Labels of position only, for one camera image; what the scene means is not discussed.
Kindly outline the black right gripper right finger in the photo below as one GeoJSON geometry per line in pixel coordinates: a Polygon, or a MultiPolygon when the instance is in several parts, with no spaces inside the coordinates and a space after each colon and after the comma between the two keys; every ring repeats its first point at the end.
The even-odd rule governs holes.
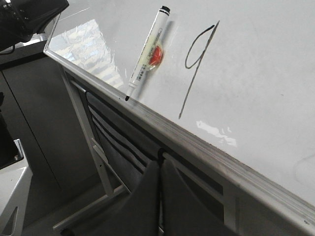
{"type": "Polygon", "coordinates": [[[164,234],[166,236],[235,236],[184,182],[170,160],[161,167],[164,234]]]}

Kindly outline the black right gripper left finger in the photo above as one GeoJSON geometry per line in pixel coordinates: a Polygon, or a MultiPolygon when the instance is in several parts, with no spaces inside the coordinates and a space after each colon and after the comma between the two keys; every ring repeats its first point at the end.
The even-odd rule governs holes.
{"type": "Polygon", "coordinates": [[[159,208],[159,164],[152,161],[122,207],[87,235],[157,236],[159,208]]]}

